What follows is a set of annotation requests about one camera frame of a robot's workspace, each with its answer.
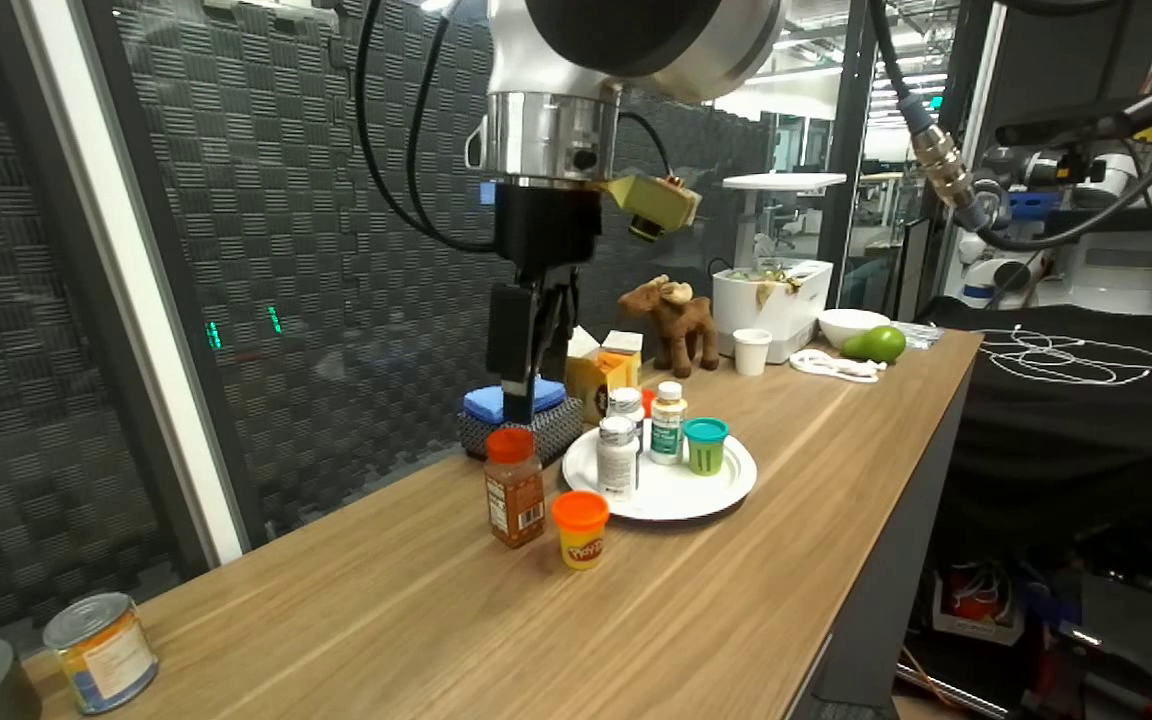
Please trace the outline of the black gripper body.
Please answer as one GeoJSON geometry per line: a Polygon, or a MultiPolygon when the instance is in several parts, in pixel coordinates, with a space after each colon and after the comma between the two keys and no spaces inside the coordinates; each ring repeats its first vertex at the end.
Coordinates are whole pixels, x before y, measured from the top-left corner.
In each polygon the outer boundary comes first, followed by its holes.
{"type": "Polygon", "coordinates": [[[488,300],[488,372],[538,372],[542,292],[591,255],[598,198],[582,189],[496,189],[496,254],[515,266],[488,300]]]}

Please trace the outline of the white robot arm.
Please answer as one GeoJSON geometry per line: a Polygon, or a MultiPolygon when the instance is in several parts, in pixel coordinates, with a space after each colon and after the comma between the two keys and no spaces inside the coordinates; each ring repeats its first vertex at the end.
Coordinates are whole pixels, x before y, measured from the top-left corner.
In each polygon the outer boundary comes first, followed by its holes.
{"type": "Polygon", "coordinates": [[[727,98],[776,34],[781,0],[488,0],[478,163],[496,177],[490,250],[515,266],[490,287],[488,372],[508,425],[531,420],[538,364],[570,332],[619,98],[633,83],[686,104],[727,98]]]}

